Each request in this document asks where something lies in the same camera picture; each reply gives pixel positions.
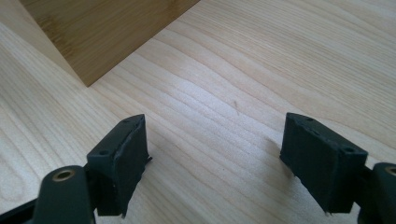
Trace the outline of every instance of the wood grain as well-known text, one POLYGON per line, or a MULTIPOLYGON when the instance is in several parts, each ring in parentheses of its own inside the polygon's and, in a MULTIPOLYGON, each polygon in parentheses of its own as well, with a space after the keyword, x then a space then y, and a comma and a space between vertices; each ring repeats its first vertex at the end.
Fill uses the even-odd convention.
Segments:
POLYGON ((99 223, 356 223, 326 215, 278 158, 285 114, 396 162, 393 1, 203 0, 85 88, 0 23, 0 213, 147 116, 127 217, 99 223))
POLYGON ((90 86, 199 0, 20 0, 90 86))

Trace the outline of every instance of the light wood surface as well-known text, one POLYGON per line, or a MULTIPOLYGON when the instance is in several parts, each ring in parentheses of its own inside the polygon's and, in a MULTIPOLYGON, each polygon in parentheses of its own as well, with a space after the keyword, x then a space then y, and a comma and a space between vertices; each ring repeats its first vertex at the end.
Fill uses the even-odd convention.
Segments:
POLYGON ((20 1, 90 86, 199 0, 20 1))
POLYGON ((127 217, 99 223, 356 223, 357 205, 324 214, 278 158, 285 114, 369 167, 396 162, 395 15, 391 0, 202 0, 89 88, 0 23, 0 213, 144 113, 154 160, 127 217))

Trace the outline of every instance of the wooden table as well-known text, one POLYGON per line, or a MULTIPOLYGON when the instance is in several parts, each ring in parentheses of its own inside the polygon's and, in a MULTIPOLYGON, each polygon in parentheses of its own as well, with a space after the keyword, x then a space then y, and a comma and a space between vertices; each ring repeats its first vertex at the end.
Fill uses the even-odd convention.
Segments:
POLYGON ((356 223, 357 205, 327 216, 278 158, 288 111, 369 167, 396 162, 394 1, 202 0, 89 88, 1 12, 0 213, 141 113, 154 160, 127 217, 99 223, 356 223))

